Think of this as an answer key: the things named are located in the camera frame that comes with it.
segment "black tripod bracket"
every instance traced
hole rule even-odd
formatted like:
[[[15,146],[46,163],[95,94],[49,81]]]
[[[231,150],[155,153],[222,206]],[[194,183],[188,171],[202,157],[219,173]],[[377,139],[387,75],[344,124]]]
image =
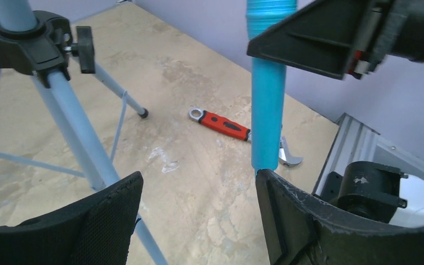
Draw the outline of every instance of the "black tripod bracket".
[[[37,76],[50,88],[48,74],[61,71],[71,79],[67,70],[69,54],[80,57],[82,73],[95,73],[95,52],[91,28],[77,27],[80,45],[73,42],[71,24],[60,15],[33,11],[38,25],[28,31],[9,31],[0,25],[0,68],[12,68],[28,76]]]

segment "concrete floor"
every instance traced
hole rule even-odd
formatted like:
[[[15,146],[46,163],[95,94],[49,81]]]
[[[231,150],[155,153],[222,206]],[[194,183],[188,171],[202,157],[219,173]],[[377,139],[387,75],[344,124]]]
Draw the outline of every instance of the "concrete floor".
[[[140,213],[170,264],[267,264],[251,167],[251,145],[188,119],[201,107],[251,123],[251,75],[131,3],[79,23],[93,29],[97,60],[149,109],[128,109],[114,165],[144,176]],[[121,101],[70,67],[71,84],[107,150]],[[290,97],[283,134],[296,168],[277,172],[310,192],[337,126]],[[0,81],[0,151],[79,169],[27,76]],[[0,226],[53,211],[91,194],[78,177],[0,160]],[[134,235],[128,264],[151,264]]]

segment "red handle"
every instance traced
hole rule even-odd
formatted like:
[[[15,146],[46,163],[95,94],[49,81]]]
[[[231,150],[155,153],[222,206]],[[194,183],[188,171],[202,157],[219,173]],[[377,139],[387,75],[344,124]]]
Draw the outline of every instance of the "red handle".
[[[238,123],[219,116],[212,112],[203,111],[202,117],[198,122],[212,130],[218,131],[219,133],[231,136],[233,138],[240,139],[242,141],[247,141],[250,135],[251,130],[241,126]]]

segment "adjustable wrench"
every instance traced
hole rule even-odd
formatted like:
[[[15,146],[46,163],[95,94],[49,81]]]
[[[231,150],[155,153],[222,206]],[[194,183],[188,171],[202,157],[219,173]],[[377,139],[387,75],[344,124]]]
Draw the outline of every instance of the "adjustable wrench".
[[[225,117],[208,112],[200,108],[189,110],[189,117],[198,123],[219,133],[237,138],[242,141],[251,142],[251,130],[235,123]],[[285,167],[294,167],[303,161],[302,157],[295,157],[290,154],[287,141],[284,136],[280,138],[279,162]]]

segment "tripod foot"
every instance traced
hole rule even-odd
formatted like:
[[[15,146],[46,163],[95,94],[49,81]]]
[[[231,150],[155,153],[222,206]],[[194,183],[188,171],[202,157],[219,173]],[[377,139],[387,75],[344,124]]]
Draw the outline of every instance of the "tripod foot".
[[[143,109],[144,109],[144,113],[143,113],[142,115],[138,113],[138,115],[139,115],[141,118],[145,119],[145,118],[147,118],[147,117],[148,117],[148,115],[149,115],[149,111],[148,111],[146,108],[143,108]]]

